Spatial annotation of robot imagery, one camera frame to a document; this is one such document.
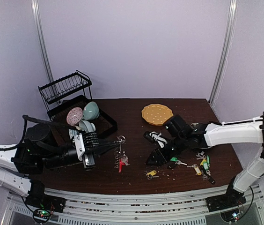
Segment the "red handled key ring holder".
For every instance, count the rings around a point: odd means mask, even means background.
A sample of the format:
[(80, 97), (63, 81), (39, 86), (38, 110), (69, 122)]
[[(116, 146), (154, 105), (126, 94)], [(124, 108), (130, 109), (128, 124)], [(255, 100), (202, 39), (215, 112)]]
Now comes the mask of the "red handled key ring holder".
[[(122, 135), (118, 136), (117, 139), (125, 139), (125, 141), (126, 141), (126, 138)], [(122, 172), (122, 168), (123, 168), (123, 166), (125, 166), (125, 165), (120, 164), (120, 159), (123, 157), (128, 157), (126, 155), (126, 152), (123, 150), (122, 145), (123, 144), (121, 144), (119, 147), (115, 148), (115, 150), (114, 150), (114, 159), (115, 159), (114, 168), (117, 169), (117, 171), (119, 173)]]

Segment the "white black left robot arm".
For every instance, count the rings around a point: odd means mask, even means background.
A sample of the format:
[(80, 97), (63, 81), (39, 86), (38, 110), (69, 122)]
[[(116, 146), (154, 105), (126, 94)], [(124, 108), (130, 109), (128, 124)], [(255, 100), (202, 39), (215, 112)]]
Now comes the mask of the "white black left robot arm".
[(41, 174), (43, 169), (57, 169), (82, 164), (87, 171), (95, 167), (95, 158), (125, 143), (100, 139), (75, 123), (58, 123), (23, 115), (22, 138), (15, 145), (0, 145), (0, 185), (23, 198), (25, 204), (43, 210), (63, 212), (66, 200), (45, 194), (39, 180), (17, 176), (18, 173)]

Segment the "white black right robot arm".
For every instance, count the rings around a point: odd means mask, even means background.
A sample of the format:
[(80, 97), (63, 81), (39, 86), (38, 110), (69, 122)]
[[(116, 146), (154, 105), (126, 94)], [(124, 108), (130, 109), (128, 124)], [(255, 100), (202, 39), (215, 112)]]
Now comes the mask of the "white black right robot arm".
[(208, 149), (213, 146), (232, 143), (259, 143), (261, 150), (255, 159), (233, 177), (223, 195), (208, 197), (210, 212), (235, 207), (245, 203), (244, 193), (264, 175), (264, 112), (260, 117), (228, 123), (188, 124), (180, 115), (175, 115), (163, 123), (171, 138), (165, 138), (156, 132), (144, 133), (151, 143), (158, 143), (146, 160), (148, 166), (161, 166), (184, 150)]

